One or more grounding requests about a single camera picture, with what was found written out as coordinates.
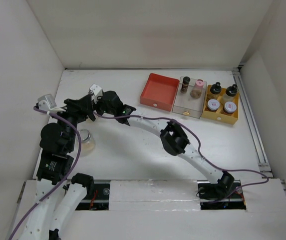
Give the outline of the large glass jar metal lid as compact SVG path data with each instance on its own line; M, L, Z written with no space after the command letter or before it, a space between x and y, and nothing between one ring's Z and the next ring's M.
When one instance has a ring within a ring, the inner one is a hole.
M79 131L81 137L81 148L82 151L92 151L95 148L95 140L91 132L87 129L80 129Z

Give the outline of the small black pepper grinder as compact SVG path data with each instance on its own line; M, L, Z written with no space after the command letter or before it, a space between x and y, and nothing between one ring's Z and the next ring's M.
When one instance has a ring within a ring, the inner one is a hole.
M189 83L190 83L190 78L188 76L184 76L182 79L182 86L180 89L181 93L185 94L187 92Z

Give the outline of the pink cap spice bottle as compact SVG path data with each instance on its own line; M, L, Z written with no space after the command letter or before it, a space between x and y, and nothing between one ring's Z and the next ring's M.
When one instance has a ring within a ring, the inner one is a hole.
M202 95L203 86L204 86L204 81L202 79L197 79L193 89L190 92L190 96L194 99L199 99Z

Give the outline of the pink sauce jar white lid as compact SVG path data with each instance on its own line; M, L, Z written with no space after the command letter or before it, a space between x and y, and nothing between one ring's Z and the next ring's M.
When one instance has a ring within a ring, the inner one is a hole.
M220 102L216 99L210 99L207 102L206 109L210 112L216 112L220 107Z

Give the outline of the brown-spice bottle black pump cap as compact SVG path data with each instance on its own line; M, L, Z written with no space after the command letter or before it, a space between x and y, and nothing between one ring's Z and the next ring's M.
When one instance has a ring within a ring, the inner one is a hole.
M207 91L206 101L208 102L209 100L217 100L221 91L222 91L221 83L216 82Z

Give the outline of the dark sauce jar white lid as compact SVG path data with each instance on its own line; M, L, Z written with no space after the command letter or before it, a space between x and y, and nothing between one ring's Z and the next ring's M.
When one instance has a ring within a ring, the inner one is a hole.
M237 110L237 105L232 102L228 101L224 104L223 113L226 115L232 115Z

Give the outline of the white-powder bottle black pump cap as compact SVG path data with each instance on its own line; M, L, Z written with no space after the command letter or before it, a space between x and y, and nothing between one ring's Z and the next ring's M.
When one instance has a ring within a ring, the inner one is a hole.
M226 88L225 93L222 95L220 103L224 105L226 102L232 102L237 93L238 93L238 86L236 84L229 86L228 88Z

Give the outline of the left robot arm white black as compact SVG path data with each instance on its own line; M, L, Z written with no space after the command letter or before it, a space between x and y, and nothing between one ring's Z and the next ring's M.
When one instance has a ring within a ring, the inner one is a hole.
M90 175L77 173L68 185L64 184L81 154L82 138L77 125L94 117L92 96L66 99L64 103L64 107L57 107L49 94L40 97L33 108L56 122L41 130L34 203L12 230L10 240L20 227L20 240L59 240L79 203L94 194L94 179Z

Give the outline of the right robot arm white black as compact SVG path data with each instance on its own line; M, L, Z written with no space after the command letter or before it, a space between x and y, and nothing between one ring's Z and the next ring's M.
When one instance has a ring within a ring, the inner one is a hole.
M231 191L234 177L227 170L222 170L208 163L207 160L191 144L187 134L174 119L162 117L145 117L129 105L123 104L114 91L90 90L92 109L98 116L104 114L113 115L113 119L130 127L140 128L160 138L165 152L172 156L178 156L195 169L197 169L212 184L210 194L212 199L225 198Z

